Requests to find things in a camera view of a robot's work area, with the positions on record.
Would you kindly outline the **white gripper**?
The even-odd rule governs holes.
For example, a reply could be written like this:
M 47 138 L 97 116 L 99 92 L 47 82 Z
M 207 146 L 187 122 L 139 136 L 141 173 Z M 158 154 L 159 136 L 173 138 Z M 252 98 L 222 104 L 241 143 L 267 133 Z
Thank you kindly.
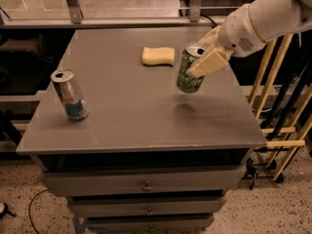
M 231 13 L 221 26 L 214 27 L 198 41 L 200 45 L 213 49 L 190 66 L 186 71 L 188 76 L 203 77 L 226 66 L 231 56 L 244 58 L 266 45 L 254 29 L 249 6 L 245 4 Z

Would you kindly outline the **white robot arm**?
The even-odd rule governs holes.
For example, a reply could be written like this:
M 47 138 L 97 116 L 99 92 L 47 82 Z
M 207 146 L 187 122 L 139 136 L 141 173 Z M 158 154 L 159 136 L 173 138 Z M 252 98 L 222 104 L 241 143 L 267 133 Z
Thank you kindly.
M 187 74 L 205 76 L 227 65 L 232 57 L 247 57 L 280 36 L 311 28 L 312 0 L 254 0 L 199 41 L 206 50 Z

